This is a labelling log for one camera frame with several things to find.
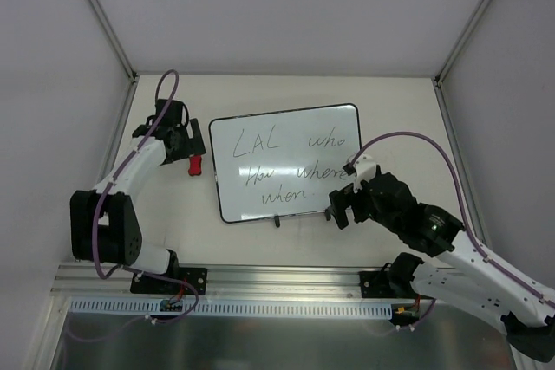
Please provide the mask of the white whiteboard black frame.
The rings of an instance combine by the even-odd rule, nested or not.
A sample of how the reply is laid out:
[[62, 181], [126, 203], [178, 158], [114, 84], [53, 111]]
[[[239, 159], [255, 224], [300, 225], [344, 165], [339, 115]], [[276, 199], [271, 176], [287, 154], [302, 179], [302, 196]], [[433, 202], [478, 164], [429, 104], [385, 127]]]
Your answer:
[[217, 118], [209, 136], [227, 224], [324, 211], [362, 145], [353, 103]]

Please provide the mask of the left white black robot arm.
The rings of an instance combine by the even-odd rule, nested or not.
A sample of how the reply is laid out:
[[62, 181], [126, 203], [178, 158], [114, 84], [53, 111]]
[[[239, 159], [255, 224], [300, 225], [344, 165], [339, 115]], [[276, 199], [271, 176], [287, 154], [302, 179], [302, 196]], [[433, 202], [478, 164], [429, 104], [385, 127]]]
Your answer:
[[132, 133], [128, 155], [90, 191], [70, 199], [71, 250], [78, 260], [130, 269], [135, 292], [187, 292], [177, 254], [145, 243], [134, 208], [140, 190], [159, 166], [186, 160], [188, 174], [202, 173], [205, 143], [184, 102], [158, 99], [155, 113]]

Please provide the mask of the red whiteboard eraser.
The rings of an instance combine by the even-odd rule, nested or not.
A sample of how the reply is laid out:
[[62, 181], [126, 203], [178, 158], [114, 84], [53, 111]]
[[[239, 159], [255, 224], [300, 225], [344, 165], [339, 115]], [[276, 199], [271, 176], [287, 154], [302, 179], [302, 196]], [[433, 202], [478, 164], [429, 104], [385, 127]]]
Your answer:
[[202, 174], [202, 155], [193, 155], [188, 158], [189, 167], [187, 173], [191, 177], [198, 177]]

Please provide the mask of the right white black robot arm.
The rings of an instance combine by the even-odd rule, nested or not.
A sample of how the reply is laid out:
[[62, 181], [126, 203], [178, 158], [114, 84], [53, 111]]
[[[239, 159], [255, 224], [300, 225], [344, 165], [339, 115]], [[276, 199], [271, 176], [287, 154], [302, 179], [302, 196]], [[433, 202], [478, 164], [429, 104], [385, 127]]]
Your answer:
[[527, 357], [554, 357], [554, 290], [496, 255], [456, 217], [420, 203], [390, 173], [346, 185], [329, 195], [326, 217], [340, 229], [372, 220], [395, 234], [411, 251], [390, 265], [388, 289], [446, 302], [486, 322]]

